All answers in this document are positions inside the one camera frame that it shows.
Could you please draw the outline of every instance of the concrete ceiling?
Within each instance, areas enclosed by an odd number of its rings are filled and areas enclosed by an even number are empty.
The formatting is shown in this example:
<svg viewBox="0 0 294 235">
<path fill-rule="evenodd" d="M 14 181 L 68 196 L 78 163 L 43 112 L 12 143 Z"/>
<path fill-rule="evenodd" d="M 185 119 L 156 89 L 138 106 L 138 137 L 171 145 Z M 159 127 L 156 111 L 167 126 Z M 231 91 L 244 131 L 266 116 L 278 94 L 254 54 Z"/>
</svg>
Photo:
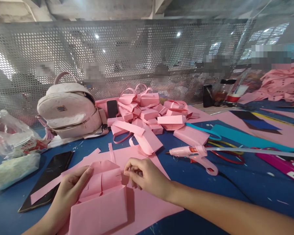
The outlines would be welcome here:
<svg viewBox="0 0 294 235">
<path fill-rule="evenodd" d="M 0 0 L 0 23 L 294 15 L 294 0 Z"/>
</svg>

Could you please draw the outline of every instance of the person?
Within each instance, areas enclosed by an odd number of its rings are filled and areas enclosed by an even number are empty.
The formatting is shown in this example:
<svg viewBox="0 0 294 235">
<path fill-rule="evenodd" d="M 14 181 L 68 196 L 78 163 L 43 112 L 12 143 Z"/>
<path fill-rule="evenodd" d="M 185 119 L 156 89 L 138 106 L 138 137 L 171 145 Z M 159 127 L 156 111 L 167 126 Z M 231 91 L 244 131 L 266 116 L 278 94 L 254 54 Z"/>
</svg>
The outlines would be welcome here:
<svg viewBox="0 0 294 235">
<path fill-rule="evenodd" d="M 76 203 L 92 170 L 86 166 L 66 175 L 47 213 L 23 235 L 56 234 L 69 218 L 71 206 Z M 124 175 L 129 177 L 132 187 L 146 190 L 155 197 L 184 207 L 229 234 L 294 235 L 293 218 L 171 181 L 149 158 L 130 158 L 125 165 Z"/>
</svg>

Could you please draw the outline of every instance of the backpack strap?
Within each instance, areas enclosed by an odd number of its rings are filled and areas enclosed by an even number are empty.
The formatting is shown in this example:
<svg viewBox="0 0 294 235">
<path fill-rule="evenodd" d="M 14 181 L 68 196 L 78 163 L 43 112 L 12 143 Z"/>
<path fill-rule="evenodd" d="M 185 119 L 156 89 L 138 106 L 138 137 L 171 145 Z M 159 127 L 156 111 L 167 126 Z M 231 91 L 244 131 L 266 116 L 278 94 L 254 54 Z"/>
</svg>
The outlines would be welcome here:
<svg viewBox="0 0 294 235">
<path fill-rule="evenodd" d="M 78 83 L 76 77 L 74 77 L 73 74 L 71 74 L 70 72 L 64 71 L 64 72 L 59 73 L 59 75 L 56 77 L 55 82 L 54 82 L 53 85 L 58 84 L 58 82 L 60 81 L 60 79 L 61 79 L 64 75 L 71 75 L 71 76 L 74 78 L 75 82 Z"/>
</svg>

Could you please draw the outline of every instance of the black smartphone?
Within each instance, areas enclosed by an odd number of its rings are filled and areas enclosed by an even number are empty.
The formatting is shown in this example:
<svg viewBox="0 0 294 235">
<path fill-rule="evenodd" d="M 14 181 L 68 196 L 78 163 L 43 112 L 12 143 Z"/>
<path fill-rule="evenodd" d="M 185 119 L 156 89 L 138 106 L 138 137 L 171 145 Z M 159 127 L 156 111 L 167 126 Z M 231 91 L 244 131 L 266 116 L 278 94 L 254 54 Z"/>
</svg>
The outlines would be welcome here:
<svg viewBox="0 0 294 235">
<path fill-rule="evenodd" d="M 119 113 L 118 103 L 116 100 L 107 101 L 108 118 L 116 117 Z"/>
<path fill-rule="evenodd" d="M 47 205 L 53 201 L 53 199 L 57 193 L 59 185 L 57 185 L 51 191 L 46 193 L 45 196 L 40 198 L 33 205 L 31 204 L 31 201 L 30 201 L 30 195 L 32 195 L 37 190 L 41 189 L 43 186 L 45 186 L 51 180 L 60 176 L 63 171 L 66 171 L 69 167 L 69 164 L 71 162 L 73 154 L 74 154 L 73 151 L 69 151 L 69 152 L 64 152 L 64 153 L 60 153 L 60 154 L 53 156 L 53 158 L 49 162 L 46 170 L 42 173 L 42 175 L 38 179 L 37 183 L 33 187 L 32 191 L 30 192 L 30 194 L 26 198 L 25 202 L 23 203 L 22 207 L 18 210 L 18 213 L 24 213 L 27 211 L 31 211 L 31 210 L 36 209 L 38 207 Z"/>
</svg>

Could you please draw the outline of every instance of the plastic bag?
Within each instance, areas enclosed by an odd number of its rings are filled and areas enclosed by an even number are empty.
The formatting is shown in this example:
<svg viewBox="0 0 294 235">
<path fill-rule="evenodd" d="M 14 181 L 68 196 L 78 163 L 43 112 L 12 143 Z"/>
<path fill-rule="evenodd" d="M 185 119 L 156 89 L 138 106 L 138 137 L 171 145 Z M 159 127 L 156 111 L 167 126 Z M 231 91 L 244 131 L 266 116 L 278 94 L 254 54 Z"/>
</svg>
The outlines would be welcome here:
<svg viewBox="0 0 294 235">
<path fill-rule="evenodd" d="M 0 111 L 0 155 L 4 159 L 46 150 L 47 145 L 28 125 L 8 114 L 6 110 Z"/>
<path fill-rule="evenodd" d="M 39 168 L 40 154 L 3 161 L 0 165 L 0 190 L 6 189 Z"/>
</svg>

